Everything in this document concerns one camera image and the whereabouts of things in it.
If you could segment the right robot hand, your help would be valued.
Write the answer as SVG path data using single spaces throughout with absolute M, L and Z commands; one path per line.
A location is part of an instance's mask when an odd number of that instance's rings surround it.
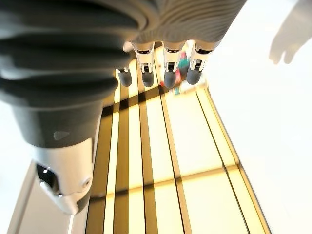
M 79 213 L 92 185 L 94 138 L 105 97 L 130 86 L 132 44 L 142 81 L 154 83 L 154 44 L 172 88 L 181 50 L 194 40 L 187 81 L 196 84 L 242 0 L 3 0 L 0 98 L 34 147 L 39 184 L 65 213 Z

